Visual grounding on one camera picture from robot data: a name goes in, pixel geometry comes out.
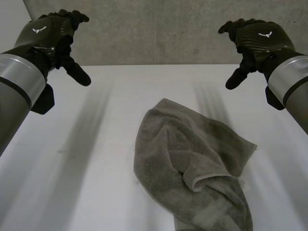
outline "gray towel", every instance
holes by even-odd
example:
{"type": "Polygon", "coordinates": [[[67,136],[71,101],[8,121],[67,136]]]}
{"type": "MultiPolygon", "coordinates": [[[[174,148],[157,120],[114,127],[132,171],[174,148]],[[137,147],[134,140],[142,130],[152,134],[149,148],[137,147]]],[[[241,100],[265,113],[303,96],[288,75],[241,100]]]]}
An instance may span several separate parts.
{"type": "Polygon", "coordinates": [[[252,231],[238,183],[256,145],[225,124],[163,99],[145,115],[134,172],[181,231],[252,231]]]}

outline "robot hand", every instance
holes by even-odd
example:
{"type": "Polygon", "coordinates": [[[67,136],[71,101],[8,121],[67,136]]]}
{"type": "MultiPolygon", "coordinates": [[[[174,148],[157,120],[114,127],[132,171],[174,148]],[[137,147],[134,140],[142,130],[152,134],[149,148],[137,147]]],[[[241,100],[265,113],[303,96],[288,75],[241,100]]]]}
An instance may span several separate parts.
{"type": "MultiPolygon", "coordinates": [[[[255,71],[264,73],[268,81],[271,72],[280,63],[288,58],[301,55],[295,52],[293,43],[281,26],[274,22],[239,19],[236,22],[228,21],[218,32],[220,34],[228,32],[231,41],[236,45],[237,52],[243,55],[240,67],[234,71],[226,83],[226,88],[230,90],[239,86],[249,73],[255,71]],[[281,56],[281,53],[285,56],[281,62],[271,64],[270,68],[265,67],[267,60],[275,59],[276,54],[281,56]]],[[[284,109],[268,87],[266,97],[270,105],[278,110],[284,109]]]]}
{"type": "MultiPolygon", "coordinates": [[[[42,15],[23,28],[14,49],[6,53],[30,61],[41,71],[46,81],[49,71],[63,67],[79,84],[88,86],[90,77],[70,57],[74,33],[80,23],[88,21],[89,18],[79,11],[60,10],[58,13],[42,15]]],[[[53,90],[47,84],[31,110],[45,114],[53,106],[53,90]]]]}

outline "table surface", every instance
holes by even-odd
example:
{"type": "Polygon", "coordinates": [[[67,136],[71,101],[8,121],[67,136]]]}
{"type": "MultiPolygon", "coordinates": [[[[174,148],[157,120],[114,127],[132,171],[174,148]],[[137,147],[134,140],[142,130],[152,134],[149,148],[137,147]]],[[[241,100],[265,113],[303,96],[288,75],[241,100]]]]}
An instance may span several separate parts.
{"type": "Polygon", "coordinates": [[[243,171],[255,231],[308,229],[308,136],[237,65],[87,66],[83,87],[54,70],[55,106],[30,113],[0,158],[0,231],[173,231],[173,216],[133,173],[145,113],[167,98],[258,145],[243,171]]]}

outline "wall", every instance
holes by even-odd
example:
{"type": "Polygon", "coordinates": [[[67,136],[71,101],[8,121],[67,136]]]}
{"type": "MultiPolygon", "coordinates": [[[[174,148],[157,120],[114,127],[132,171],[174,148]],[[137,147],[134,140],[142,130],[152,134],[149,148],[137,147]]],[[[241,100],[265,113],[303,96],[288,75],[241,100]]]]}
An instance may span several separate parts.
{"type": "Polygon", "coordinates": [[[19,33],[29,22],[30,16],[24,3],[20,0],[1,0],[0,2],[0,53],[10,50],[19,33]]]}
{"type": "Polygon", "coordinates": [[[88,66],[89,87],[53,71],[55,107],[30,113],[0,158],[0,231],[174,230],[133,174],[139,125],[162,98],[258,145],[243,172],[255,231],[307,230],[308,137],[267,105],[262,75],[225,89],[236,67],[88,66]]]}
{"type": "Polygon", "coordinates": [[[81,65],[238,64],[235,45],[218,33],[227,21],[281,25],[308,53],[307,0],[24,0],[31,18],[79,10],[90,21],[74,37],[81,65]]]}

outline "white logo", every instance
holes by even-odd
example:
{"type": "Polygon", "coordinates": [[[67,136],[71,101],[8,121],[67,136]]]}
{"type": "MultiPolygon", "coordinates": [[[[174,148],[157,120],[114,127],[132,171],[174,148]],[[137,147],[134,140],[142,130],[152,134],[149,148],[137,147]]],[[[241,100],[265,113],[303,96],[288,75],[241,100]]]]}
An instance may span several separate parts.
{"type": "Polygon", "coordinates": [[[261,36],[264,36],[264,37],[268,37],[268,38],[269,38],[269,37],[272,35],[272,33],[273,33],[273,32],[271,31],[271,32],[270,32],[269,34],[267,34],[267,35],[263,35],[263,34],[261,34],[261,33],[259,33],[258,35],[261,35],[261,36]]]}
{"type": "Polygon", "coordinates": [[[39,29],[39,30],[36,30],[36,29],[32,29],[35,33],[38,33],[38,32],[40,32],[40,31],[42,31],[42,30],[44,30],[44,29],[46,29],[47,27],[46,26],[44,26],[42,29],[39,29]]]}

